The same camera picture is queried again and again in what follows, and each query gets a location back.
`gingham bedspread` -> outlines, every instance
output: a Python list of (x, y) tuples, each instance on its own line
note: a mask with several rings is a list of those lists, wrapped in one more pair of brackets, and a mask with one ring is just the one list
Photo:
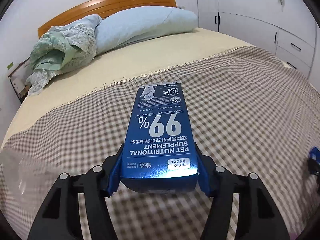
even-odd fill
[[(306, 159), (320, 145), (320, 95), (298, 71), (255, 47), (241, 47), (156, 73), (116, 82), (41, 117), (12, 136), (13, 148), (65, 171), (85, 173), (117, 152), (125, 139), (137, 87), (180, 80), (194, 140), (231, 172), (256, 172), (289, 232), (300, 233), (320, 203)], [(187, 194), (138, 194), (120, 185), (106, 199), (119, 239), (199, 239), (212, 199)], [(90, 238), (80, 198), (84, 239)], [(26, 239), (34, 214), (13, 198), (0, 170), (0, 208)], [(228, 237), (235, 235), (238, 198)]]

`silver screw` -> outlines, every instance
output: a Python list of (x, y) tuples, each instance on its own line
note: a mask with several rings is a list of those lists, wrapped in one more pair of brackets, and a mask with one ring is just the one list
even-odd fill
[(68, 177), (68, 173), (62, 173), (60, 175), (60, 179), (66, 179)]
[(257, 179), (257, 178), (258, 178), (258, 175), (255, 174), (255, 173), (250, 173), (250, 178), (251, 178), (251, 179)]
[(217, 172), (224, 172), (225, 169), (224, 169), (224, 167), (222, 167), (222, 166), (217, 166), (217, 167), (216, 167), (216, 171), (217, 171)]
[(101, 166), (95, 166), (95, 167), (93, 168), (93, 171), (94, 171), (94, 172), (100, 172), (100, 171), (102, 171), (102, 167), (101, 167)]

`drawer handle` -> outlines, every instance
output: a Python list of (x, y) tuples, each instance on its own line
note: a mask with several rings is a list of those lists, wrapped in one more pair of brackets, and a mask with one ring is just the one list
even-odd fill
[(297, 69), (294, 65), (290, 64), (288, 61), (287, 61), (287, 64), (291, 67), (293, 67), (294, 69)]
[(298, 49), (298, 51), (301, 51), (301, 49), (300, 49), (298, 46), (294, 45), (293, 43), (291, 43), (291, 46), (293, 46), (293, 47), (297, 48), (297, 49)]

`round icon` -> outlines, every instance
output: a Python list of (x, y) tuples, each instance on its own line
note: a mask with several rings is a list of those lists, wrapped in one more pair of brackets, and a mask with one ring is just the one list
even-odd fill
[(170, 98), (171, 103), (179, 103), (181, 101), (180, 97), (172, 97)]

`wall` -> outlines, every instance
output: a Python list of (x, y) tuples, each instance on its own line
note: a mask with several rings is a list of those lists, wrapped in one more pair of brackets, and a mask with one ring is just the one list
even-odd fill
[[(0, 21), (0, 142), (19, 108), (6, 66), (27, 59), (38, 40), (37, 29), (58, 14), (88, 0), (14, 0)], [(197, 0), (176, 0), (198, 14)]]
[(316, 26), (316, 47), (311, 72), (309, 74), (310, 83), (320, 92), (320, 28)]

